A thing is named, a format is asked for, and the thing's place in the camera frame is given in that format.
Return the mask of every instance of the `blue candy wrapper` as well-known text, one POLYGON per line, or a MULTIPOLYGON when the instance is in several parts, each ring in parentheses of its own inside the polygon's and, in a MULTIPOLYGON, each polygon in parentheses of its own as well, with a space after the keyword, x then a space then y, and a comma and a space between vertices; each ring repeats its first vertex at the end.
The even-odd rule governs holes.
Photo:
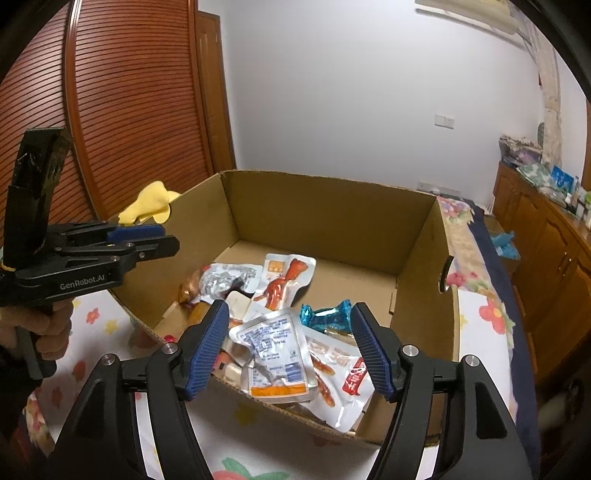
POLYGON ((302 305, 300 310, 302 325, 323 332, 327 328, 351 333, 351 301, 343 300, 331 309, 312 310, 310 305, 302 305))

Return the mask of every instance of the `metal screw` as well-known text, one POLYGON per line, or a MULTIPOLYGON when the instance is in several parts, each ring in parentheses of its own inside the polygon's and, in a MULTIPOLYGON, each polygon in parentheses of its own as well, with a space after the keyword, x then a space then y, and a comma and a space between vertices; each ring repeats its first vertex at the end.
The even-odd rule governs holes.
POLYGON ((172 355, 174 352, 178 350, 178 345, 174 342, 165 343, 162 346, 161 350, 167 355, 172 355))
POLYGON ((402 352, 406 356, 417 356, 418 355, 418 348, 414 345, 404 345, 402 347, 402 352))
POLYGON ((471 367, 478 367, 480 359, 476 355, 466 355, 466 363, 471 367))
POLYGON ((117 360, 117 356, 114 353, 107 353, 100 359, 100 363, 108 367, 109 365, 113 365, 115 360, 117 360))

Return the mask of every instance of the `yellow plush toy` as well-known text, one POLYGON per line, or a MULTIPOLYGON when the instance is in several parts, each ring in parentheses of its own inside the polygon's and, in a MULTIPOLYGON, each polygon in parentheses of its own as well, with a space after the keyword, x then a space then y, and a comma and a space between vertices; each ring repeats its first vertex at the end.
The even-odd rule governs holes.
POLYGON ((164 183, 155 181, 144 188, 138 199, 119 214, 121 225, 133 225, 136 220, 143 222, 154 217, 156 223, 164 223, 170 217, 170 202, 180 193, 169 192, 164 183))

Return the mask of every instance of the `wooden cabinet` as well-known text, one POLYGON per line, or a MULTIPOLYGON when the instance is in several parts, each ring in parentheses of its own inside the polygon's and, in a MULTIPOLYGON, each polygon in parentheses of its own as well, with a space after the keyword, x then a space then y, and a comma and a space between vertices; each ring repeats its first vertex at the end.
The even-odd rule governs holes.
POLYGON ((493 213, 515 232, 512 277, 536 383, 558 384, 591 346, 591 232, 499 164, 493 213))
POLYGON ((591 320, 591 259, 581 252, 561 273, 548 308, 528 332, 537 363, 536 379, 548 378, 587 337, 591 320))

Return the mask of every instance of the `cabinet door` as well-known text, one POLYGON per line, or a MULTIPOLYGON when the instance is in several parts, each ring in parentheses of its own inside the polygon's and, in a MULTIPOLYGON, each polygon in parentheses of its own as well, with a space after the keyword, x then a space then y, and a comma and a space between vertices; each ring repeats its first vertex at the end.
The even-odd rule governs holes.
POLYGON ((550 306, 530 335, 537 362, 536 379, 544 380, 572 353, 591 329, 591 259, 581 253, 565 268, 550 306))
POLYGON ((537 246, 513 276, 513 284, 524 314, 524 326, 531 331, 532 319, 562 280, 562 268, 568 253, 578 245, 573 234, 551 211, 540 229, 537 246))
POLYGON ((511 223, 511 208, 509 204, 513 199, 515 193, 515 185, 513 179, 507 174, 508 168, 503 165, 499 166, 499 173, 495 183, 495 204, 492 208, 492 213, 499 221, 505 231, 511 223))
POLYGON ((522 186, 521 194, 516 196, 514 213, 511 226, 515 233, 513 243, 521 256, 522 262, 527 262, 540 238, 540 229, 543 226, 545 211, 539 199, 539 193, 529 185, 522 186))

